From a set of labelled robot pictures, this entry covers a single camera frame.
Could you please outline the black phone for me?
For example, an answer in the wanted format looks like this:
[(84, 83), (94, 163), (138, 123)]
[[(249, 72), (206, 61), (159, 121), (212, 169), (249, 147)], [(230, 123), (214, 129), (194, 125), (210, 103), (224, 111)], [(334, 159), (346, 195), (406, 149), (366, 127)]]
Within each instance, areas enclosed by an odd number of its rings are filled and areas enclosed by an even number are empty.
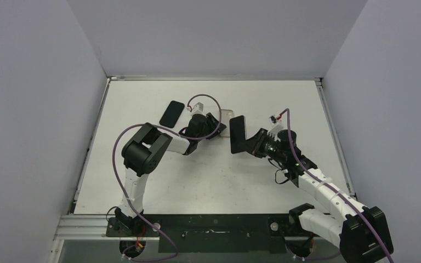
[(160, 118), (159, 124), (167, 128), (174, 128), (184, 108), (184, 103), (172, 100)]
[(246, 140), (246, 121), (245, 116), (240, 115), (230, 119), (230, 151), (232, 153), (232, 140), (245, 141)]

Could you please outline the beige phone case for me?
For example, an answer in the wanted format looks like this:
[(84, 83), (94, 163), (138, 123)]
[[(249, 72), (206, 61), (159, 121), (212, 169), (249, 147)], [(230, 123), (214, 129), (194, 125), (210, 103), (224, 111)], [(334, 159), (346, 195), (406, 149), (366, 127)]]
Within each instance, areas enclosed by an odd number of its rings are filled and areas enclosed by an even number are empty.
[(222, 109), (221, 110), (221, 125), (219, 128), (222, 128), (221, 133), (219, 134), (222, 138), (230, 137), (230, 119), (234, 118), (235, 114), (233, 110)]

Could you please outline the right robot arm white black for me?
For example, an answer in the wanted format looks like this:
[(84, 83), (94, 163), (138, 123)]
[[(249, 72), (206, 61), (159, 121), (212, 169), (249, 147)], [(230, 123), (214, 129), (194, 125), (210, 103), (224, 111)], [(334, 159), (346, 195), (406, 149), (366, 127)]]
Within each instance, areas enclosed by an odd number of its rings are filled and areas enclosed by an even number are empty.
[(325, 176), (296, 144), (297, 135), (282, 129), (271, 135), (266, 129), (246, 138), (245, 128), (230, 128), (232, 153), (247, 152), (276, 162), (286, 178), (311, 195), (328, 213), (303, 204), (289, 211), (288, 228), (295, 235), (305, 231), (321, 236), (339, 248), (346, 262), (377, 262), (394, 251), (386, 216), (378, 207), (358, 202)]

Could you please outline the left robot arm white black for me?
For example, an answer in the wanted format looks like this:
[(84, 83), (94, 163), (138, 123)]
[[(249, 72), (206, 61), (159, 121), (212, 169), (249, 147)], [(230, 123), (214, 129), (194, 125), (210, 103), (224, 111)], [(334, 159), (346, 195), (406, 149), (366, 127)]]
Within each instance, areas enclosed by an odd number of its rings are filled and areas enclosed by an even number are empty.
[(143, 216), (143, 199), (149, 175), (158, 167), (166, 152), (183, 156), (192, 154), (204, 139), (211, 140), (226, 131), (226, 124), (211, 113), (194, 114), (187, 127), (178, 133), (151, 123), (137, 124), (138, 131), (121, 150), (125, 179), (121, 180), (117, 165), (113, 164), (122, 199), (115, 207), (114, 217), (108, 219), (108, 231), (136, 236), (148, 223)]

